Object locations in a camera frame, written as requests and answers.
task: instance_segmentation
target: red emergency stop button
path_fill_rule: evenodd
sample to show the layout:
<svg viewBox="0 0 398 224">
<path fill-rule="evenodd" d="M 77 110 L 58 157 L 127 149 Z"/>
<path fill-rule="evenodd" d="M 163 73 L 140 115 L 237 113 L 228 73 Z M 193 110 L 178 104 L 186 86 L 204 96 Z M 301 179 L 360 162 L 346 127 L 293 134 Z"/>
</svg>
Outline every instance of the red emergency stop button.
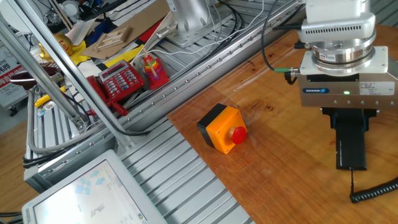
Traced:
<svg viewBox="0 0 398 224">
<path fill-rule="evenodd" d="M 242 126 L 237 128 L 231 128 L 230 133 L 230 138 L 235 144 L 241 144 L 246 138 L 246 129 Z"/>
</svg>

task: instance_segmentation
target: white screen frame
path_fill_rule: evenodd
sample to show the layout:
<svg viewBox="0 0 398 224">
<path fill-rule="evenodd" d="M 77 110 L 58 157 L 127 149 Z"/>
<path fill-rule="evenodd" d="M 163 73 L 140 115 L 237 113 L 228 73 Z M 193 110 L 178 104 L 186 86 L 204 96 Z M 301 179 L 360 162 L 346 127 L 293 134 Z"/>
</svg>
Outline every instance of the white screen frame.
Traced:
<svg viewBox="0 0 398 224">
<path fill-rule="evenodd" d="M 155 208 L 154 204 L 147 197 L 144 191 L 140 188 L 139 184 L 136 180 L 131 176 L 127 168 L 120 161 L 119 157 L 114 153 L 113 150 L 108 150 L 104 152 L 102 155 L 98 156 L 96 159 L 92 160 L 82 168 L 78 169 L 73 174 L 69 175 L 65 179 L 61 180 L 59 183 L 46 190 L 44 193 L 40 194 L 27 204 L 25 204 L 22 208 L 22 216 L 24 219 L 24 223 L 26 224 L 40 224 L 36 222 L 36 216 L 34 212 L 34 207 L 39 203 L 43 202 L 55 192 L 58 192 L 60 189 L 64 188 L 66 185 L 72 183 L 76 179 L 78 179 L 83 174 L 87 173 L 92 168 L 96 167 L 98 164 L 103 161 L 107 161 L 110 168 L 114 171 L 116 176 L 121 181 L 124 188 L 127 190 L 132 200 L 136 203 L 139 210 L 146 218 L 146 224 L 161 224 L 167 223 L 159 211 Z"/>
</svg>

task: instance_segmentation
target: red telephone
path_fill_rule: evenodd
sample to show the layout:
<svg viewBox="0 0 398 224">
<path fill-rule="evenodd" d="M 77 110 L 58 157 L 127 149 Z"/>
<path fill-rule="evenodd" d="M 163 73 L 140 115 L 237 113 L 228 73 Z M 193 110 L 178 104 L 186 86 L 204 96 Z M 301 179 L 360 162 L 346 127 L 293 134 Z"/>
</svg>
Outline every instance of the red telephone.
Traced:
<svg viewBox="0 0 398 224">
<path fill-rule="evenodd" d="M 127 109 L 118 101 L 134 93 L 144 85 L 144 80 L 137 71 L 122 60 L 105 71 L 98 77 L 90 76 L 87 80 L 107 106 L 112 106 L 120 115 L 126 116 Z"/>
</svg>

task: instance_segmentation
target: cable connector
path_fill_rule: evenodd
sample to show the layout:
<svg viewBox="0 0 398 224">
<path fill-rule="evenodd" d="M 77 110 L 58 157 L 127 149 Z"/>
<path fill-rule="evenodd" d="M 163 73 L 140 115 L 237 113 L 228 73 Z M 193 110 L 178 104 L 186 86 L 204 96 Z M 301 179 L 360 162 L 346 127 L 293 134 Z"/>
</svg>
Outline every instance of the cable connector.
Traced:
<svg viewBox="0 0 398 224">
<path fill-rule="evenodd" d="M 275 68 L 274 72 L 278 72 L 278 73 L 290 72 L 290 68 Z"/>
<path fill-rule="evenodd" d="M 285 72 L 285 80 L 289 85 L 293 85 L 297 80 L 298 74 L 299 74 L 298 68 L 290 68 L 288 72 Z"/>
<path fill-rule="evenodd" d="M 159 40 L 162 40 L 165 38 L 167 35 L 171 34 L 173 30 L 177 29 L 178 22 L 174 21 L 172 24 L 168 25 L 167 27 L 164 27 L 160 31 L 156 33 L 156 36 Z"/>
</svg>

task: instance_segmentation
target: wooden tabletop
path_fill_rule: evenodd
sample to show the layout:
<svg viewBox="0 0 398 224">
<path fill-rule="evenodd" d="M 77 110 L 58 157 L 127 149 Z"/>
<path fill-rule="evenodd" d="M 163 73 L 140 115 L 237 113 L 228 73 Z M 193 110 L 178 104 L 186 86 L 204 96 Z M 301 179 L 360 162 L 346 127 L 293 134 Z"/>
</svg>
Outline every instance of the wooden tabletop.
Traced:
<svg viewBox="0 0 398 224">
<path fill-rule="evenodd" d="M 299 67 L 305 50 L 289 32 L 266 48 L 275 67 Z M 398 29 L 377 26 L 374 45 L 398 59 Z M 224 155 L 206 145 L 196 123 L 217 103 L 238 108 L 245 141 Z M 335 131 L 319 108 L 302 107 L 299 85 L 270 71 L 258 53 L 168 115 L 256 223 L 398 223 L 398 190 L 352 204 L 351 176 L 336 170 Z M 365 134 L 367 171 L 356 190 L 398 176 L 398 112 L 381 111 Z"/>
</svg>

